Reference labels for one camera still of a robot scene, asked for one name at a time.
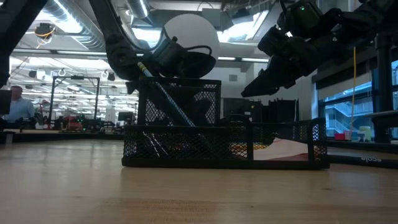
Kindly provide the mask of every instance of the red object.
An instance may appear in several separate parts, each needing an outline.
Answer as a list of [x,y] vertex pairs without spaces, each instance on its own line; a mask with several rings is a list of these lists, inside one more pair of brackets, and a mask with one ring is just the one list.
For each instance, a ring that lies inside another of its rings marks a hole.
[[335,140],[345,140],[344,134],[335,134]]

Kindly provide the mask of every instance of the white sphere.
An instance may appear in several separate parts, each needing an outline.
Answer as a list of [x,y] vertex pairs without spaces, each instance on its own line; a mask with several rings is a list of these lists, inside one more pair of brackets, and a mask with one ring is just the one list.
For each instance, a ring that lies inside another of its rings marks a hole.
[[[202,16],[182,14],[174,17],[165,24],[165,30],[170,38],[176,37],[177,43],[188,48],[197,45],[209,46],[211,56],[216,60],[220,55],[220,42],[214,26]],[[208,49],[194,49],[190,52],[208,54]]]

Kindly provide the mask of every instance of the desk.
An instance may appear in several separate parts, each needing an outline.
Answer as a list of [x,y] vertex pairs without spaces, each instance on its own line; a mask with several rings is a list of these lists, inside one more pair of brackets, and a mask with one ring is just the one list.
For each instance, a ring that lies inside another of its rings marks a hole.
[[122,141],[0,146],[0,217],[16,223],[394,223],[398,170],[139,169]]

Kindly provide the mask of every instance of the yellow cable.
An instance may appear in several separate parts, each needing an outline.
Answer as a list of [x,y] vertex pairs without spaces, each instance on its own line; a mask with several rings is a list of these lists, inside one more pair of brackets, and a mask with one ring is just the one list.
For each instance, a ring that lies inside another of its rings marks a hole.
[[36,36],[38,36],[38,37],[47,37],[48,35],[50,35],[50,34],[52,34],[52,33],[54,33],[54,31],[55,31],[55,27],[54,27],[54,29],[52,29],[50,32],[48,32],[48,33],[46,33],[46,34],[36,34]]
[[353,101],[351,104],[351,128],[349,132],[350,136],[352,135],[354,129],[355,87],[356,87],[356,47],[354,47],[354,87],[353,87]]

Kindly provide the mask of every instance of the black robotic arm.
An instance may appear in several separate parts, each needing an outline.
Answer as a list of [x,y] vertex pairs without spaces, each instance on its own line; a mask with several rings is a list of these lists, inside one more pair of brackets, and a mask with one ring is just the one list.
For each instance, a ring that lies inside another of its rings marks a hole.
[[242,96],[273,95],[280,87],[290,88],[323,62],[394,30],[397,8],[396,0],[367,0],[354,12],[331,9],[323,15],[310,0],[290,5],[278,20],[280,28],[270,28],[259,42],[258,48],[271,56],[269,66]]

